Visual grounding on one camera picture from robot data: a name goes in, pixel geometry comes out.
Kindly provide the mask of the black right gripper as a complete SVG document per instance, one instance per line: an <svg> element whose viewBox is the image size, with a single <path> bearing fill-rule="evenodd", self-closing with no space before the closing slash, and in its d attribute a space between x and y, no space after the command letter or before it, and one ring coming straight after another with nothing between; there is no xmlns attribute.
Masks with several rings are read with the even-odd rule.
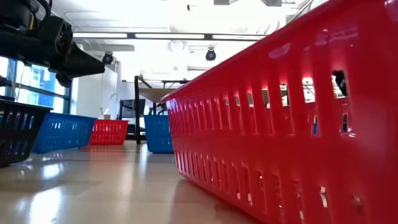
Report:
<svg viewBox="0 0 398 224"><path fill-rule="evenodd" d="M346 90L346 82L345 82L345 75L342 70L334 70L332 72L332 75L335 78L335 82L340 89L340 92L343 96L348 96L347 90Z"/></svg>

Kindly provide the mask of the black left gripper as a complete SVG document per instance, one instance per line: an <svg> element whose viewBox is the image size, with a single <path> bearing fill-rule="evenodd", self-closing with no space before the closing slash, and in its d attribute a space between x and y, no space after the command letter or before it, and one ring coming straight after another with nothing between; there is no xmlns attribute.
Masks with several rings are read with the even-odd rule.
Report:
<svg viewBox="0 0 398 224"><path fill-rule="evenodd" d="M37 37L40 40L37 65L57 72L55 78L70 88L73 78L104 73L105 64L73 43L72 26L61 17L45 17Z"/></svg>

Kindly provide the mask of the long ceiling light bar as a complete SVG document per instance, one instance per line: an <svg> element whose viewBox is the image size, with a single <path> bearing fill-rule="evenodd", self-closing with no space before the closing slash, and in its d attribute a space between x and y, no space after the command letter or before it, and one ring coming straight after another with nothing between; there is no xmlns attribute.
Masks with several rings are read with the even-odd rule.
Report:
<svg viewBox="0 0 398 224"><path fill-rule="evenodd" d="M265 35L247 34L207 34L171 32L76 32L74 38L80 39L142 39L142 40L225 40L257 41Z"/></svg>

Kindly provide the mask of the large glass window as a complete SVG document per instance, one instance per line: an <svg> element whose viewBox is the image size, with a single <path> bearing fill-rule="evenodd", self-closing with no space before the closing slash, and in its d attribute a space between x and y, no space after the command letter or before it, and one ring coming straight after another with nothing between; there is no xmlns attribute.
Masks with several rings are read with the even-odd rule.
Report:
<svg viewBox="0 0 398 224"><path fill-rule="evenodd" d="M0 87L0 96L14 98L18 103L51 107L54 113L70 112L71 89L61 86L47 68L0 57L0 77L13 83Z"/></svg>

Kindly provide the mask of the wooden shelf with black legs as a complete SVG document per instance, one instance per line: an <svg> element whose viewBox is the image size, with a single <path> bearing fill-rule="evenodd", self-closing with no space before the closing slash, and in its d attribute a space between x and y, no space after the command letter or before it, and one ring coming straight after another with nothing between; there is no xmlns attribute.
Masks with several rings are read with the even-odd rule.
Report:
<svg viewBox="0 0 398 224"><path fill-rule="evenodd" d="M140 76L134 77L134 117L135 117L134 140L136 141L137 145L141 145L142 141L144 141L146 139L146 137L141 134L141 127L140 127L141 113L140 113L140 107L139 107L139 105L140 105L139 97L141 94L140 94L139 82L142 82L147 87L147 88L143 89L142 96L144 98L147 98L151 102L153 102L154 108L156 108L157 103L161 102L162 97L164 97L165 95L167 95L173 91L172 88L153 88L142 77L140 77Z"/></svg>

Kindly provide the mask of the red plastic slotted basket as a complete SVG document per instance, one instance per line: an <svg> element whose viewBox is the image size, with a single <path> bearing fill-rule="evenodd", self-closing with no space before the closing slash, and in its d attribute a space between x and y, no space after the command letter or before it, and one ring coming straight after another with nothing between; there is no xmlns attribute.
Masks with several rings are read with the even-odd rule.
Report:
<svg viewBox="0 0 398 224"><path fill-rule="evenodd" d="M90 145L122 145L124 144L128 121L97 119L90 137Z"/></svg>
<svg viewBox="0 0 398 224"><path fill-rule="evenodd" d="M261 222L398 224L398 0L328 0L165 101L178 172Z"/></svg>

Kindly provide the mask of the black plastic slotted basket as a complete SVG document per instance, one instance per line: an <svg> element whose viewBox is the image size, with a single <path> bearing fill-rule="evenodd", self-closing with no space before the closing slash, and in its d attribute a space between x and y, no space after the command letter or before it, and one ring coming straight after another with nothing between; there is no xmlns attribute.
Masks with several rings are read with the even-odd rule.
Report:
<svg viewBox="0 0 398 224"><path fill-rule="evenodd" d="M26 160L52 109L0 100L0 167Z"/></svg>

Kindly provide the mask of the black computer monitor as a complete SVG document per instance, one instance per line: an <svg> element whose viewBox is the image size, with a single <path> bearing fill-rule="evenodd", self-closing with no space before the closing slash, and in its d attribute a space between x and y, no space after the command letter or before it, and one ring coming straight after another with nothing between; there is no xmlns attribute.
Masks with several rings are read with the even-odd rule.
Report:
<svg viewBox="0 0 398 224"><path fill-rule="evenodd" d="M138 112L139 116L144 115L146 106L145 99L139 99ZM135 100L120 100L119 102L119 119L122 118L135 118L136 117L136 104Z"/></svg>

